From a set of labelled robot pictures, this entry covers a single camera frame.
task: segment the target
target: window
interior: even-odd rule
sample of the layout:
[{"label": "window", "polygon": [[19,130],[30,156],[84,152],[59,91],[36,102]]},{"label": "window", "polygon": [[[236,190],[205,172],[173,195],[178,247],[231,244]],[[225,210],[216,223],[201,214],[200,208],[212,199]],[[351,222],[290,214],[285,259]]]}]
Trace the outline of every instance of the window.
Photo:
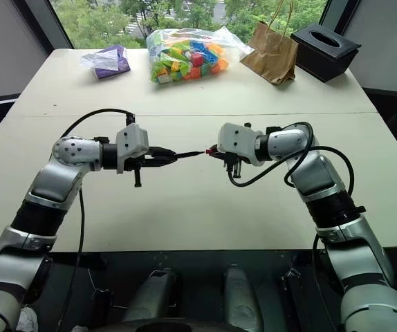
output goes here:
[{"label": "window", "polygon": [[[284,31],[285,4],[273,28]],[[294,0],[286,34],[318,22],[326,0]],[[75,48],[105,48],[122,44],[145,47],[145,37],[159,28],[216,30],[226,25],[248,42],[259,20],[268,21],[277,0],[50,0]]]}]

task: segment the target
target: black floor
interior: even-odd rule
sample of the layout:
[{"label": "black floor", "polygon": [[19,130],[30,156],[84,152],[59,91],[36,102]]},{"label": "black floor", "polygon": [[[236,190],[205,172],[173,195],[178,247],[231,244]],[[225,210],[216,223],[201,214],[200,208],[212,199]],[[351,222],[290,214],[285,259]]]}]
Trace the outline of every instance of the black floor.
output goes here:
[{"label": "black floor", "polygon": [[[197,252],[116,252],[102,253],[107,260],[107,269],[92,270],[96,288],[109,289],[114,293],[108,323],[119,322],[123,308],[130,302],[138,286],[155,269],[169,267],[183,279],[179,317],[206,322],[223,321],[221,294],[224,270],[236,264],[243,268],[254,288],[264,317],[265,332],[285,332],[286,321],[281,300],[280,277],[293,265],[296,257],[309,257],[308,251],[197,251]],[[397,248],[388,250],[388,255],[397,272]],[[315,288],[310,266],[298,266],[301,272],[302,302],[308,313],[312,331],[330,331],[323,311],[320,295]],[[55,264],[40,299],[32,304],[39,316],[40,332],[55,330],[57,318],[68,290],[73,268]],[[321,285],[329,304],[333,320],[340,319],[340,296],[321,278]],[[76,324],[89,325],[93,317],[93,287],[88,270],[81,268],[75,281],[75,290],[68,308],[62,331],[70,331]]]}]

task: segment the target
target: black cable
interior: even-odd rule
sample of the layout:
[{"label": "black cable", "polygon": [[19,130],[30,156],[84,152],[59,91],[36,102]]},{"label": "black cable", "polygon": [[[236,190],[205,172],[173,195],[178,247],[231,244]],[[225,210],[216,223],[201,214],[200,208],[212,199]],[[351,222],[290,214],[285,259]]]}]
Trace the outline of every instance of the black cable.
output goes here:
[{"label": "black cable", "polygon": [[[92,111],[90,113],[85,114],[81,118],[79,118],[77,121],[75,121],[71,126],[68,127],[67,130],[60,136],[60,138],[63,138],[67,136],[76,126],[78,126],[82,121],[86,120],[87,118],[94,116],[96,114],[100,113],[121,113],[125,114],[127,116],[133,116],[131,112],[122,110],[122,109],[98,109],[97,111]],[[80,265],[80,257],[82,256],[82,251],[83,251],[83,242],[84,242],[84,231],[85,231],[85,208],[83,204],[83,193],[82,193],[82,188],[80,187],[79,190],[79,199],[80,199],[80,214],[81,214],[81,221],[80,221],[80,240],[79,240],[79,248],[77,250],[77,257],[75,259],[75,265],[73,269],[73,274],[71,276],[71,281],[69,283],[69,288],[68,288],[68,293],[66,294],[65,297],[65,302],[62,307],[62,311],[60,312],[59,320],[57,322],[57,328],[55,329],[56,332],[59,332],[61,327],[62,327],[62,322],[66,316],[66,312],[68,310],[68,305],[71,300],[71,295],[73,294],[73,289],[74,289],[74,281],[75,277],[77,275],[77,272],[79,270],[79,265]]]},{"label": "black cable", "polygon": [[67,136],[74,128],[76,128],[76,126],[78,126],[82,121],[86,120],[87,118],[94,116],[96,114],[108,113],[108,112],[126,114],[127,116],[133,115],[131,112],[125,111],[123,109],[98,109],[97,111],[92,111],[85,114],[79,120],[75,121],[71,126],[69,126],[67,130],[65,130],[65,132],[62,134],[62,136],[60,136],[60,138]]},{"label": "black cable", "polygon": [[320,294],[320,299],[322,301],[324,312],[326,313],[326,316],[328,316],[329,324],[331,325],[332,331],[336,332],[337,328],[335,327],[331,314],[329,313],[328,305],[326,304],[326,300],[324,298],[322,288],[320,287],[320,283],[318,281],[318,276],[317,276],[317,264],[315,262],[315,256],[317,254],[318,239],[319,236],[318,234],[316,234],[312,245],[312,266],[313,266],[314,281],[315,281],[315,285],[317,286],[318,293]]},{"label": "black cable", "polygon": [[69,283],[69,289],[65,297],[65,302],[63,303],[62,311],[60,312],[59,320],[57,321],[57,328],[55,329],[56,332],[59,332],[62,327],[63,319],[65,318],[66,312],[68,310],[68,305],[71,300],[71,295],[73,294],[74,290],[74,281],[75,277],[77,276],[77,271],[80,265],[80,257],[82,256],[83,250],[83,240],[84,240],[84,233],[85,233],[85,207],[83,204],[83,192],[82,188],[79,190],[79,198],[80,198],[80,212],[82,214],[82,218],[80,221],[80,240],[79,240],[79,248],[77,250],[77,257],[75,259],[75,265],[73,269],[73,275],[71,275],[71,281]]},{"label": "black cable", "polygon": [[[348,188],[348,193],[349,195],[352,195],[352,191],[353,191],[353,186],[355,183],[355,175],[353,173],[353,168],[352,168],[352,164],[351,161],[349,161],[349,159],[339,150],[333,148],[333,147],[325,147],[325,146],[318,146],[318,147],[310,147],[308,149],[309,151],[317,151],[317,150],[323,150],[323,151],[329,151],[329,152],[333,152],[334,154],[338,155],[346,164],[347,168],[348,168],[348,172],[349,172],[349,188]],[[277,161],[276,163],[273,163],[270,167],[268,167],[267,169],[265,169],[264,171],[262,171],[262,173],[254,176],[253,178],[251,178],[250,180],[243,182],[243,183],[238,183],[234,180],[234,178],[232,177],[232,172],[228,171],[228,177],[230,182],[235,185],[236,187],[247,187],[249,185],[252,185],[254,182],[260,180],[261,178],[263,178],[267,173],[269,173],[270,171],[272,171],[273,169],[279,167],[282,163],[286,162],[287,160],[294,158],[302,153],[304,153],[305,149],[303,150],[299,150],[296,151],[292,154],[287,155],[286,157],[284,157],[283,159]]]},{"label": "black cable", "polygon": [[302,156],[299,158],[299,160],[297,160],[297,162],[294,164],[294,166],[292,166],[288,170],[288,172],[284,175],[285,184],[287,184],[289,187],[292,187],[292,188],[295,188],[295,186],[292,182],[289,181],[289,176],[303,163],[303,160],[308,155],[310,148],[312,147],[312,143],[314,141],[314,131],[312,129],[311,124],[309,124],[307,122],[296,122],[296,123],[291,124],[290,126],[287,126],[287,128],[292,127],[292,126],[296,127],[297,125],[305,126],[308,129],[309,139],[308,139],[308,142],[306,142],[306,146],[304,147]]}]

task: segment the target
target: white table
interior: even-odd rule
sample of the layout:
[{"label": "white table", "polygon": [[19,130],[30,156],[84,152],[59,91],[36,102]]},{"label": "white table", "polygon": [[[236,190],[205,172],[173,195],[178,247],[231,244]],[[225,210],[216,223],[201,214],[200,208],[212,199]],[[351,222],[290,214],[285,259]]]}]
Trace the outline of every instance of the white table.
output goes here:
[{"label": "white table", "polygon": [[[239,64],[233,73],[228,71],[214,80],[157,87],[147,79],[144,50],[129,51],[130,73],[103,82],[77,66],[84,53],[55,51],[0,124],[0,232],[12,221],[63,130],[88,111],[122,107],[137,114],[137,123],[148,130],[150,145],[177,152],[213,145],[225,122],[251,122],[254,129],[261,130],[310,122],[322,144],[340,149],[351,159],[356,171],[354,201],[367,208],[381,244],[397,246],[397,143],[350,72],[326,85],[296,68],[295,82],[277,88]],[[62,80],[59,77],[65,70],[66,80]],[[239,84],[241,81],[251,83]],[[240,93],[233,94],[235,89]],[[208,98],[198,98],[185,109],[157,101],[193,100],[202,90],[208,91]],[[253,100],[249,95],[256,95],[254,108],[247,108],[246,100]],[[217,107],[210,113],[209,105],[219,98],[228,103],[226,109]],[[259,108],[274,104],[270,111]],[[114,139],[123,125],[121,116],[97,116],[83,122],[75,133]],[[342,161],[336,156],[331,160],[347,183]],[[260,171],[261,167],[244,165],[242,180]],[[138,189],[133,187],[131,173],[88,174],[84,179],[84,249],[310,248],[314,223],[295,190],[283,183],[285,171],[282,165],[258,183],[237,188],[229,184],[219,160],[201,155],[142,170],[143,187]],[[59,229],[54,250],[76,250],[79,226],[76,201]]]}]

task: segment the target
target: purple pouch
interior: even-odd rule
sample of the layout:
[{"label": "purple pouch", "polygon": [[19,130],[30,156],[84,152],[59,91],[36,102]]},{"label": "purple pouch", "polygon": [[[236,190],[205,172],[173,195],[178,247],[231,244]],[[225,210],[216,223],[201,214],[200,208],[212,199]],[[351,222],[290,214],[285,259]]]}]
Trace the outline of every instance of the purple pouch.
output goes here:
[{"label": "purple pouch", "polygon": [[124,73],[125,71],[131,70],[129,68],[128,60],[126,58],[126,56],[127,56],[126,48],[123,47],[122,45],[112,45],[108,48],[105,48],[104,50],[99,50],[97,53],[103,53],[103,52],[107,52],[107,51],[113,50],[113,49],[117,50],[118,71],[111,71],[109,69],[95,68],[95,75],[97,76],[97,78],[104,78],[104,77],[112,76],[112,75],[119,74],[119,73]]},{"label": "purple pouch", "polygon": [[126,58],[127,49],[122,45],[112,45],[96,53],[84,55],[80,64],[92,68],[97,78],[104,78],[129,71]]}]

